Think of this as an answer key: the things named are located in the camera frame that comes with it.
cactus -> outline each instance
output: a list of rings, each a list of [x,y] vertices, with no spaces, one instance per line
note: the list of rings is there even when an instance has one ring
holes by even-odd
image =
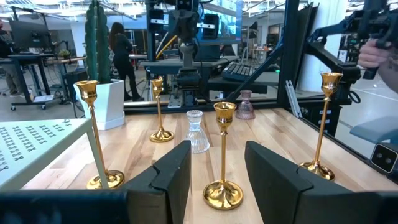
[[[100,84],[111,82],[108,34],[104,9],[97,0],[92,0],[85,22],[87,74],[90,80]]]

white planter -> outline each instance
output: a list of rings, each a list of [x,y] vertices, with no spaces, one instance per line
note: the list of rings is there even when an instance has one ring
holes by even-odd
[[[73,85],[76,97],[85,110],[86,118],[91,118],[88,105],[81,99],[80,90]],[[108,130],[124,124],[124,81],[112,80],[109,84],[96,87],[97,99],[94,102],[94,112],[99,130]]]

gold candlestick holder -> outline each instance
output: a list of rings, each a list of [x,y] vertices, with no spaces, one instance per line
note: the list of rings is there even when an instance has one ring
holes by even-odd
[[[314,174],[323,177],[326,180],[334,180],[335,174],[329,168],[322,166],[320,164],[320,153],[321,153],[321,145],[323,139],[323,132],[325,130],[325,120],[326,115],[328,113],[328,105],[330,101],[330,96],[337,90],[338,83],[340,78],[343,76],[341,73],[331,73],[326,72],[322,73],[322,91],[325,94],[325,104],[323,105],[323,114],[322,114],[322,121],[321,127],[319,129],[319,137],[318,137],[318,144],[317,150],[315,152],[315,157],[312,162],[303,162],[300,164],[300,167],[307,169]]]
[[[225,153],[226,132],[232,123],[232,117],[236,105],[228,102],[214,104],[217,114],[217,124],[221,129],[221,180],[208,184],[203,190],[205,202],[218,210],[231,210],[243,201],[242,189],[235,183],[225,180]]]
[[[151,134],[150,141],[161,143],[168,142],[174,138],[174,133],[171,131],[165,131],[162,126],[162,112],[160,111],[160,93],[162,92],[163,79],[154,79],[150,81],[152,84],[152,92],[156,97],[157,102],[157,115],[159,117],[159,130],[154,134]]]
[[[105,170],[105,176],[108,181],[108,186],[111,189],[115,189],[124,183],[124,174],[118,170],[107,170],[105,168],[104,156],[102,154],[101,142],[98,134],[97,122],[95,120],[95,113],[94,113],[94,101],[95,99],[97,99],[96,86],[98,84],[98,81],[96,80],[80,81],[76,82],[75,84],[80,90],[80,96],[82,100],[84,100],[88,104],[88,109],[91,115],[91,121],[93,122],[95,142],[97,145],[99,157],[101,158],[101,164],[103,166],[103,170]],[[101,183],[100,175],[96,175],[95,177],[91,178],[90,181],[87,183],[86,187],[87,189],[90,190],[102,189],[103,186]]]

gold stem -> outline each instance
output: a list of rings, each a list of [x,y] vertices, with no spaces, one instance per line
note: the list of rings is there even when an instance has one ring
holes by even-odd
[[[226,130],[221,133],[221,183],[225,182]]]
[[[319,137],[318,137],[318,144],[317,144],[317,151],[315,152],[315,162],[319,162],[319,157],[321,154],[321,145],[322,145],[322,139],[323,139],[323,132],[325,130],[325,120],[326,120],[326,115],[328,113],[328,105],[329,105],[329,97],[326,97],[325,99],[325,105],[323,105],[323,114],[322,114],[322,120],[321,120],[321,127],[319,129]]]
[[[162,113],[160,112],[160,96],[156,96],[157,100],[157,115],[159,117],[159,128],[163,128],[162,126]]]
[[[93,122],[95,143],[97,143],[97,150],[98,150],[98,153],[99,153],[99,157],[101,158],[101,162],[102,162],[102,166],[103,166],[103,168],[105,170],[105,174],[106,174],[106,176],[108,176],[108,170],[105,168],[104,156],[102,155],[100,137],[98,136],[98,128],[97,128],[97,122],[95,120],[94,106],[88,106],[88,109],[90,111],[91,120]]]

human hand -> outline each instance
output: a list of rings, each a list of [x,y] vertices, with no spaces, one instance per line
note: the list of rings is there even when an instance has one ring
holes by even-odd
[[[387,61],[390,56],[388,49],[379,49],[376,47],[376,39],[368,40],[365,45],[359,50],[358,65],[365,68],[377,68]],[[386,47],[390,47],[391,43],[388,42]]]

